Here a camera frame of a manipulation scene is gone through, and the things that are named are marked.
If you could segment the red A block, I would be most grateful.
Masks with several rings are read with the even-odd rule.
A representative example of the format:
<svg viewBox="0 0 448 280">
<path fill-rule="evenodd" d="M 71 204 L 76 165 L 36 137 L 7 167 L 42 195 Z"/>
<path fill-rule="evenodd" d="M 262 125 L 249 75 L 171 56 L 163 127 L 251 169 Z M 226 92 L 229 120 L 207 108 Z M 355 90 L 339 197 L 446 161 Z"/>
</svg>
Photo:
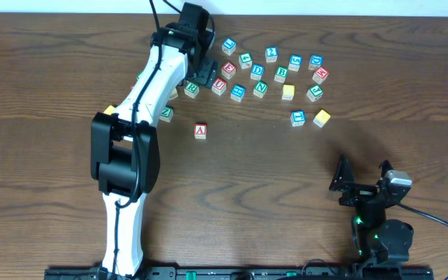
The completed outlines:
<svg viewBox="0 0 448 280">
<path fill-rule="evenodd" d="M 207 138 L 207 125 L 206 124 L 196 124 L 194 126 L 194 137 L 196 139 L 206 139 Z"/>
</svg>

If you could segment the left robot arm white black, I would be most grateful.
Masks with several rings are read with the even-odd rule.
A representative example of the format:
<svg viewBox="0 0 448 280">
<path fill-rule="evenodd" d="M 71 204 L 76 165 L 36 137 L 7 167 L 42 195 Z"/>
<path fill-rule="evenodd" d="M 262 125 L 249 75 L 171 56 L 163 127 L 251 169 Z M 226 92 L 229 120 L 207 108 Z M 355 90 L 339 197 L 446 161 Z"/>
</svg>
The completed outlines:
<svg viewBox="0 0 448 280">
<path fill-rule="evenodd" d="M 133 279 L 142 271 L 142 213 L 160 169 L 156 128 L 170 95 L 186 82 L 211 87 L 219 64 L 207 57 L 215 22 L 184 3 L 175 23 L 157 26 L 149 60 L 131 92 L 91 124 L 91 176 L 107 210 L 107 248 L 100 279 Z"/>
</svg>

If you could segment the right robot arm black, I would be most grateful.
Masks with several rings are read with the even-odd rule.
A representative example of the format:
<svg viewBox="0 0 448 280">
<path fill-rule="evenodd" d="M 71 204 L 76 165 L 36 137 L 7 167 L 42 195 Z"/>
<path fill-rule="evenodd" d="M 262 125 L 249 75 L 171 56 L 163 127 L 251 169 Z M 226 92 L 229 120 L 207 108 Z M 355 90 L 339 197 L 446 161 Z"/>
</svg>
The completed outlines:
<svg viewBox="0 0 448 280">
<path fill-rule="evenodd" d="M 407 195 L 412 180 L 387 160 L 380 169 L 381 177 L 375 184 L 360 184 L 348 158 L 341 156 L 329 190 L 341 193 L 340 205 L 355 209 L 352 233 L 362 259 L 370 265 L 401 264 L 409 260 L 414 230 L 406 222 L 388 219 L 386 210 Z"/>
</svg>

